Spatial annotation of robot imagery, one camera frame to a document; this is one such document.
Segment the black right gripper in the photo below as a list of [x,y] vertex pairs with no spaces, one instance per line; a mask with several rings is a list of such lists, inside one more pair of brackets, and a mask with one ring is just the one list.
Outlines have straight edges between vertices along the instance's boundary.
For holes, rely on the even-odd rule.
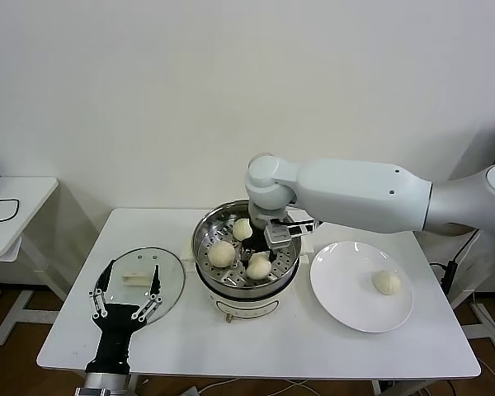
[[241,261],[248,263],[252,253],[267,252],[269,247],[266,243],[264,232],[250,224],[252,234],[241,242]]

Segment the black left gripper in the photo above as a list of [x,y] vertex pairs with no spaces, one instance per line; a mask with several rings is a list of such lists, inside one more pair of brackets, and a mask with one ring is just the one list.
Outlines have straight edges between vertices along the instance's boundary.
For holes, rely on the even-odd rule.
[[159,265],[155,266],[148,300],[141,305],[106,304],[105,293],[115,261],[111,260],[88,293],[93,322],[101,329],[97,352],[88,365],[128,365],[130,339],[163,304]]

